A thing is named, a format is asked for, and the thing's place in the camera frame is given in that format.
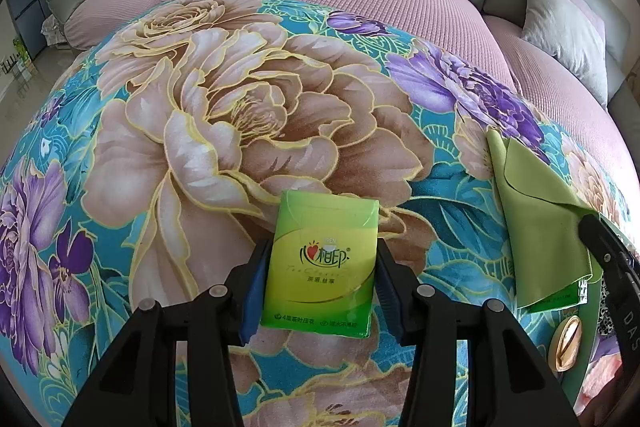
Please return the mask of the teal cardboard box tray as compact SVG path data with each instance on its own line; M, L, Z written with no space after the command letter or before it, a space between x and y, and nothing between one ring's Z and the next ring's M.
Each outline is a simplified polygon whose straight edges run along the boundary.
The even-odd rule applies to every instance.
M597 355L604 353L608 348L612 348L620 355L614 325L606 306L606 297L608 297L608 288L605 286L602 271L601 280L588 289L588 303L578 311L578 317L582 320L582 343L575 366L562 378L561 387L571 405L578 403L578 395L586 378L587 369Z

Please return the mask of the green tissue pack with barcode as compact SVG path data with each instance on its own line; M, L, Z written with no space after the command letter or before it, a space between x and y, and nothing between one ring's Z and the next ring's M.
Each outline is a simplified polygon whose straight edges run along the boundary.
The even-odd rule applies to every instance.
M529 313L559 311L588 303L588 283L577 281L527 307Z

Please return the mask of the pink sofa seat cover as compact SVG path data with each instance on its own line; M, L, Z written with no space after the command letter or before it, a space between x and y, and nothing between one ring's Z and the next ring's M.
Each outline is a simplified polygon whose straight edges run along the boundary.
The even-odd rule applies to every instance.
M74 48L89 49L163 1L85 0L66 20L65 37ZM521 93L585 147L622 191L630 212L638 212L638 173L613 120L615 107L638 107L628 90L602 108L560 63L522 40L518 26L480 14L468 0L299 1L351 12L407 31L489 72Z

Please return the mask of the small green tissue pack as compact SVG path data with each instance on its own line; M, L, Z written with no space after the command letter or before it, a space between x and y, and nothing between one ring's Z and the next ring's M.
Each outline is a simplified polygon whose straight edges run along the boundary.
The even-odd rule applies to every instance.
M262 326L368 337L379 211L374 199L283 192Z

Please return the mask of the floral teal blanket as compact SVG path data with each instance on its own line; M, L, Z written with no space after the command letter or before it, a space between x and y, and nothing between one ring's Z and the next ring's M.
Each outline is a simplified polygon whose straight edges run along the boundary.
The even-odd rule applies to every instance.
M1 168L1 365L58 426L145 298L185 303L276 226L281 195L372 199L398 261L518 309L488 131L624 231L639 182L598 104L513 86L475 12L418 37L295 0L171 0L78 57Z

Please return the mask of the grey pink right cushion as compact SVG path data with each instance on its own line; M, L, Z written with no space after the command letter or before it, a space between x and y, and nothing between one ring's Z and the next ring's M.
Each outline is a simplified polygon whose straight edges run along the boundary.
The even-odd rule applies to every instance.
M571 72L608 104L605 24L584 0L526 0L522 38Z

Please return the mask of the light green microfiber cloth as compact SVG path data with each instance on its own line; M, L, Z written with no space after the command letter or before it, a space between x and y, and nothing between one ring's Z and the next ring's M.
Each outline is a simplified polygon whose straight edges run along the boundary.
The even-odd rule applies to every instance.
M598 283L602 269L578 236L580 220L596 212L520 142L495 129L486 139L511 244L516 305L527 311L577 281Z

